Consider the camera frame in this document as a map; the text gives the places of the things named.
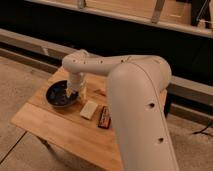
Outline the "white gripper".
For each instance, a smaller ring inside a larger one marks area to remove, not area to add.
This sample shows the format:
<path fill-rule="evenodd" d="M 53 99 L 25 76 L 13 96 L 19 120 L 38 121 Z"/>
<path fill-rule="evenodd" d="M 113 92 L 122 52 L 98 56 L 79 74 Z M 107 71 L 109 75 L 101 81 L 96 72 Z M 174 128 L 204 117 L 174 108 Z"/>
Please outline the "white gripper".
<path fill-rule="evenodd" d="M 66 94 L 71 95 L 74 92 L 78 92 L 79 99 L 86 99 L 86 81 L 83 73 L 72 74 L 70 73 L 67 80 Z"/>

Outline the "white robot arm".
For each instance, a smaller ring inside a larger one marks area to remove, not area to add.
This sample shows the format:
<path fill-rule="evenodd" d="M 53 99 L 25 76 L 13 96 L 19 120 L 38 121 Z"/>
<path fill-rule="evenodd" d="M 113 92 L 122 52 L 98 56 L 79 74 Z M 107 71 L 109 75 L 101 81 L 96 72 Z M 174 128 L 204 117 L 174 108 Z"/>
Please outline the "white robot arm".
<path fill-rule="evenodd" d="M 155 55 L 92 57 L 85 50 L 65 56 L 68 86 L 78 91 L 84 75 L 105 75 L 112 126 L 125 171 L 180 171 L 160 93 L 171 80 L 167 61 Z"/>

